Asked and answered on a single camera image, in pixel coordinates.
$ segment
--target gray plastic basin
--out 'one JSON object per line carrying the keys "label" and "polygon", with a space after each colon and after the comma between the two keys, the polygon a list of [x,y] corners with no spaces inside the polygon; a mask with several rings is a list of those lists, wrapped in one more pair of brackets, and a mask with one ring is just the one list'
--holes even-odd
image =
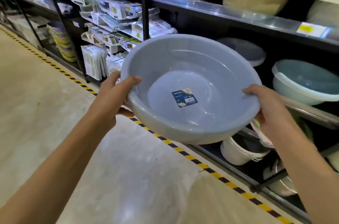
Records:
{"label": "gray plastic basin", "polygon": [[[260,108],[256,96],[241,91],[261,85],[250,63],[204,37],[171,34],[142,42],[123,63],[121,79],[128,76],[142,77],[128,95],[135,116],[152,131],[182,143],[225,140],[249,124]],[[193,96],[178,94],[183,89]],[[180,94],[195,100],[180,106]]]}

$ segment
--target yellow price label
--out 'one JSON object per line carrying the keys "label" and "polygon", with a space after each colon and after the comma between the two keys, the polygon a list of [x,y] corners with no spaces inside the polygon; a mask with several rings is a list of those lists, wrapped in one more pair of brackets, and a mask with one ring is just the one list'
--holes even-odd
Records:
{"label": "yellow price label", "polygon": [[306,32],[306,33],[311,33],[311,32],[314,31],[314,27],[306,26],[306,25],[300,25],[299,31],[303,31],[303,32]]}

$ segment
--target hazard floor tape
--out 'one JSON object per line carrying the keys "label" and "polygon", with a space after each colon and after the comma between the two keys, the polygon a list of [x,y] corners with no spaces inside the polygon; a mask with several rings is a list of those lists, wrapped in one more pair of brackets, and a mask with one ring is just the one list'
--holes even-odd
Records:
{"label": "hazard floor tape", "polygon": [[[60,67],[58,67],[57,65],[55,65],[54,63],[48,61],[47,59],[43,58],[39,51],[37,49],[35,49],[34,47],[32,47],[31,45],[28,46],[28,43],[25,41],[21,41],[20,38],[18,39],[18,36],[14,33],[12,33],[11,31],[9,31],[8,29],[6,29],[5,27],[3,27],[2,25],[0,25],[0,29],[5,32],[9,37],[11,37],[12,39],[14,39],[16,42],[18,42],[20,45],[22,45],[24,48],[26,48],[28,51],[32,52],[34,55],[36,55],[39,59],[41,59],[42,61],[48,63],[50,66],[54,67],[55,69],[57,69],[60,73],[62,73],[63,75],[65,75],[66,77],[68,77],[70,80],[76,82],[78,85],[80,85],[81,87],[83,87],[84,89],[86,89],[88,92],[92,93],[93,95],[97,95],[97,93],[95,91],[93,91],[91,88],[89,88],[88,86],[82,84],[79,80],[77,80],[76,78],[72,77],[70,74],[66,73],[64,70],[62,70]],[[235,185],[234,183],[230,182],[228,179],[226,179],[225,177],[223,177],[222,175],[220,175],[218,172],[212,170],[209,166],[205,165],[204,163],[202,163],[201,161],[199,161],[198,159],[196,159],[195,157],[193,157],[192,155],[190,155],[189,153],[185,152],[183,149],[181,149],[180,147],[178,147],[177,145],[175,145],[172,141],[158,135],[157,133],[154,133],[153,131],[151,131],[149,128],[147,128],[143,123],[141,123],[138,119],[131,117],[129,118],[130,120],[132,120],[134,123],[137,123],[139,126],[143,127],[144,129],[146,129],[148,132],[150,132],[151,134],[155,135],[156,137],[158,137],[160,140],[162,140],[165,144],[167,144],[168,146],[172,147],[174,150],[176,150],[178,153],[180,153],[181,155],[183,155],[185,158],[189,159],[191,162],[195,163],[196,165],[198,165],[201,169],[203,169],[204,171],[207,171],[209,174],[211,174],[212,176],[214,176],[215,178],[217,178],[218,180],[220,180],[222,183],[224,183],[226,186],[228,186],[229,188],[233,189],[234,191],[236,191],[237,193],[241,194],[243,197],[245,197],[247,200],[251,201],[252,203],[254,203],[255,205],[257,205],[258,207],[260,207],[261,209],[263,209],[264,211],[266,211],[267,213],[269,213],[270,215],[272,215],[274,218],[278,219],[279,221],[281,221],[284,224],[293,224],[290,220],[286,219],[285,217],[281,216],[279,213],[277,213],[276,211],[274,211],[273,209],[271,209],[270,207],[268,207],[267,205],[263,204],[261,201],[259,201],[258,199],[256,199],[252,194],[244,191],[243,189],[241,189],[240,187],[238,187],[237,185]]]}

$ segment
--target floor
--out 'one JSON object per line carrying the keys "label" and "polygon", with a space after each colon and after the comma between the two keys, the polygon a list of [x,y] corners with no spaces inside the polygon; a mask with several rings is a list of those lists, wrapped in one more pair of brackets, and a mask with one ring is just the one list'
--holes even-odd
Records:
{"label": "floor", "polygon": [[[0,44],[1,206],[61,143],[95,98],[1,30]],[[99,145],[58,221],[78,223],[282,222],[141,126],[118,116],[117,126]]]}

